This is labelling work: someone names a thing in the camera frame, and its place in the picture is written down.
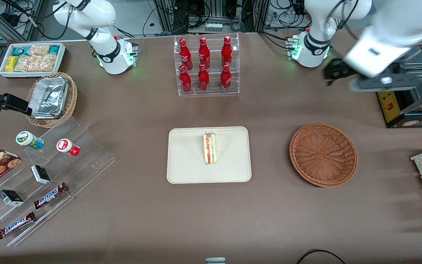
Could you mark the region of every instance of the blue snack package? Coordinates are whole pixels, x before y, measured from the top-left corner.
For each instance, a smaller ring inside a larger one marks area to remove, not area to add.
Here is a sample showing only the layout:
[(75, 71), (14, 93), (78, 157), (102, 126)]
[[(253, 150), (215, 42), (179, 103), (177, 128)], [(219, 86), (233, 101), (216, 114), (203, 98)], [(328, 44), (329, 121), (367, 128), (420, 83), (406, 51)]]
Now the blue snack package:
[(50, 51), (48, 53), (57, 55), (59, 50), (60, 50), (60, 46), (51, 46)]
[(29, 55), (30, 47), (16, 47), (12, 52), (13, 56)]

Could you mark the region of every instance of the aluminum foil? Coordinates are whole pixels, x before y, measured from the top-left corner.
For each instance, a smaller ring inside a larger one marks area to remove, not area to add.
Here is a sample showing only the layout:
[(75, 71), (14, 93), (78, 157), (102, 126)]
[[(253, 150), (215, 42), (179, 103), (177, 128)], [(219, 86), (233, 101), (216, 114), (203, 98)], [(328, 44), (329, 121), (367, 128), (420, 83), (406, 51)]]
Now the aluminum foil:
[(29, 102), (32, 117), (58, 119), (63, 116), (69, 82), (63, 77), (44, 78), (37, 81)]

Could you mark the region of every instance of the snickers bar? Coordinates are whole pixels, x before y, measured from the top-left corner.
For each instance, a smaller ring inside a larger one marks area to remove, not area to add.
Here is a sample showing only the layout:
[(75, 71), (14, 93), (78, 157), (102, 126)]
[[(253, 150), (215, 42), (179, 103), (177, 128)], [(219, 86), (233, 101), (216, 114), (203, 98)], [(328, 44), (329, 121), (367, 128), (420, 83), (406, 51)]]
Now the snickers bar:
[(25, 224), (31, 221), (35, 222), (34, 212), (30, 212), (26, 217), (6, 227), (5, 229), (0, 229), (0, 239), (3, 239), (5, 236), (9, 235), (10, 232), (13, 232), (16, 229), (21, 228), (22, 226), (24, 226)]
[(40, 198), (38, 201), (35, 201), (35, 209), (39, 209), (40, 207), (46, 205), (52, 199), (55, 199), (55, 197), (59, 196), (62, 192), (67, 190), (66, 184), (63, 182), (62, 184), (58, 185), (55, 189), (53, 189), (51, 192), (46, 194), (44, 197)]

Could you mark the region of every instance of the white box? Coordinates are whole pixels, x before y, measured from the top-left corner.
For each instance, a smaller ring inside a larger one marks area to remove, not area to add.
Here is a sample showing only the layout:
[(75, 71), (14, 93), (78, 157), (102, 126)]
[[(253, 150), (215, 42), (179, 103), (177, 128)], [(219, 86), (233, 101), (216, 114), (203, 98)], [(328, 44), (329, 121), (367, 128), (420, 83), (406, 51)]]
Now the white box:
[[(28, 47), (30, 45), (52, 45), (52, 46), (60, 46), (60, 49), (58, 50), (58, 54), (56, 56), (55, 65), (53, 67), (52, 71), (37, 71), (37, 72), (8, 72), (5, 71), (5, 65), (7, 63), (7, 59), (9, 56), (12, 56), (12, 53), (15, 48), (19, 47)], [(6, 78), (30, 78), (30, 77), (42, 77), (48, 74), (56, 73), (60, 69), (60, 66), (62, 64), (64, 52), (66, 50), (66, 47), (59, 42), (35, 42), (35, 43), (17, 43), (17, 44), (10, 44), (9, 47), (7, 47), (6, 54), (4, 56), (3, 62), (1, 63), (0, 67), (0, 75), (2, 77)]]

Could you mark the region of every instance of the yellow snack package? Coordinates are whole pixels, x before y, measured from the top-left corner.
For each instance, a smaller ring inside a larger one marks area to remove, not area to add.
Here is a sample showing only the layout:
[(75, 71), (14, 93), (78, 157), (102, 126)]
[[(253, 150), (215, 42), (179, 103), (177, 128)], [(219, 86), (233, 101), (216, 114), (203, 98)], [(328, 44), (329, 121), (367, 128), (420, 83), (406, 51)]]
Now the yellow snack package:
[(14, 72), (14, 66), (17, 63), (17, 60), (19, 59), (18, 56), (9, 56), (7, 58), (6, 65), (4, 67), (5, 72)]

